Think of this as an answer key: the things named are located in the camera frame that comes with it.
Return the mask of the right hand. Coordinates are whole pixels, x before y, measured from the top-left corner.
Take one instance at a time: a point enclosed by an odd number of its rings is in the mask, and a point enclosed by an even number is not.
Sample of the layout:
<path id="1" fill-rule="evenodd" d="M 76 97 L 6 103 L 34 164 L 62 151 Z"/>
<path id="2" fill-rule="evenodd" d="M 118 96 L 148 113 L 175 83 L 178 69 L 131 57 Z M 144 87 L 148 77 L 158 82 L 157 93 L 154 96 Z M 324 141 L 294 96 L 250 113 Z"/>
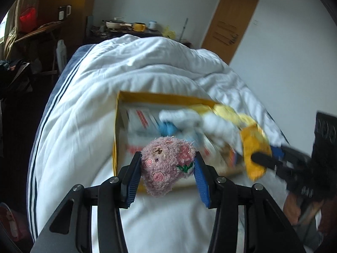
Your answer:
<path id="1" fill-rule="evenodd" d="M 301 219 L 302 212 L 299 205 L 299 197 L 289 192 L 283 205 L 283 212 L 292 226 L 309 225 L 323 205 L 324 201 L 312 202 L 309 213 Z"/>

